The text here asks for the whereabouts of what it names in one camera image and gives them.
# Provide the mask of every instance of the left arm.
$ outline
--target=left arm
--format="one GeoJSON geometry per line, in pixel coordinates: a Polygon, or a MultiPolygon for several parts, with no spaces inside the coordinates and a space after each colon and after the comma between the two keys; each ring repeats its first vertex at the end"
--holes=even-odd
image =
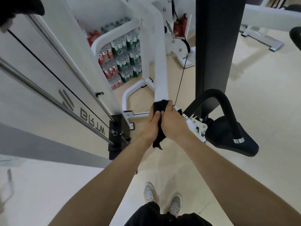
{"type": "Polygon", "coordinates": [[[49,226],[109,225],[146,150],[158,134],[160,112],[150,109],[139,137],[102,172],[81,188],[58,212],[49,226]]]}

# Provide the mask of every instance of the right arm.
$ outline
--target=right arm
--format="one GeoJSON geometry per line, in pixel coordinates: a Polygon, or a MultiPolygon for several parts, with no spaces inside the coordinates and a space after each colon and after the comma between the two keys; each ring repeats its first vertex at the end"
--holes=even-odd
{"type": "Polygon", "coordinates": [[[301,215],[243,170],[201,142],[169,101],[162,130],[192,160],[235,226],[301,225],[301,215]]]}

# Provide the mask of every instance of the hand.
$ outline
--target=hand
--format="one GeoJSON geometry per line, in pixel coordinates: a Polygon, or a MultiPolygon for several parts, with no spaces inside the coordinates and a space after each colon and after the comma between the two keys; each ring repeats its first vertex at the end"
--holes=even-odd
{"type": "Polygon", "coordinates": [[[168,102],[165,112],[161,111],[161,116],[161,128],[166,137],[176,141],[183,133],[190,133],[185,118],[172,106],[172,100],[168,102]]]}
{"type": "Polygon", "coordinates": [[[158,121],[160,120],[161,114],[160,111],[153,113],[153,106],[150,108],[150,113],[148,115],[148,121],[145,123],[142,132],[139,137],[146,141],[148,145],[151,145],[152,142],[157,138],[158,135],[158,121]]]}

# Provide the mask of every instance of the forearm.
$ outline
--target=forearm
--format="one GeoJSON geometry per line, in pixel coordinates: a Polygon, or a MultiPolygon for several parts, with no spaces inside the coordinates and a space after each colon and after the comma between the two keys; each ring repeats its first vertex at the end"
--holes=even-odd
{"type": "Polygon", "coordinates": [[[178,138],[234,225],[301,225],[297,211],[193,133],[178,138]]]}
{"type": "Polygon", "coordinates": [[[109,225],[150,145],[136,139],[79,190],[50,225],[109,225]]]}

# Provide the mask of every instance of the right hand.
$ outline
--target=right hand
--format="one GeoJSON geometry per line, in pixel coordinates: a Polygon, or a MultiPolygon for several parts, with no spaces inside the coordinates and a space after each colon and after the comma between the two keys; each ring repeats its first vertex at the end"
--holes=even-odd
{"type": "Polygon", "coordinates": [[[185,118],[172,106],[172,100],[168,102],[165,112],[161,111],[161,118],[162,131],[171,140],[176,141],[183,133],[190,133],[185,118]]]}

